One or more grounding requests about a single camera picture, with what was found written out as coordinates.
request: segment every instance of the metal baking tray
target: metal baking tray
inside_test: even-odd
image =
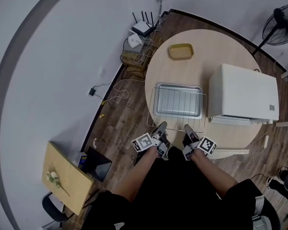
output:
[[[154,115],[201,119],[203,92],[200,87],[158,82],[154,99]]]

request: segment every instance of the black standing fan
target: black standing fan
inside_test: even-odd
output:
[[[274,9],[263,30],[263,42],[255,49],[252,56],[264,45],[282,45],[288,43],[288,5]]]

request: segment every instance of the wooden board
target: wooden board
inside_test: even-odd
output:
[[[182,43],[190,43],[193,46],[194,56],[189,60],[172,60],[168,55],[168,47]],[[152,89],[156,87],[157,82],[201,87],[208,103],[208,80],[222,63],[260,71],[255,59],[245,47],[219,32],[202,29],[189,30],[178,33],[165,41],[152,57],[145,80],[146,102],[154,121],[157,123],[158,120],[162,120],[154,115],[154,105],[150,104]],[[244,149],[256,137],[260,128],[261,125],[258,124],[245,127],[211,124],[206,117],[204,132],[198,135],[211,138],[217,143],[219,149]],[[167,133],[167,138],[172,145],[182,149],[181,141],[184,132],[167,130]]]
[[[57,188],[55,184],[47,180],[47,172],[52,170],[58,174],[62,187],[70,196],[62,188]],[[76,215],[80,214],[85,198],[93,184],[93,180],[70,163],[52,142],[47,144],[42,182],[49,191]]]

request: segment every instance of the white plug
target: white plug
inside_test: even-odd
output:
[[[268,140],[269,140],[269,136],[265,136],[265,138],[264,138],[264,148],[267,148]]]

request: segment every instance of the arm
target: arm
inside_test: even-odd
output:
[[[221,198],[225,196],[228,189],[238,184],[233,177],[212,163],[200,149],[194,150],[191,160],[201,170]]]
[[[136,166],[119,182],[112,193],[123,196],[129,202],[132,202],[158,156],[157,147],[150,147]]]

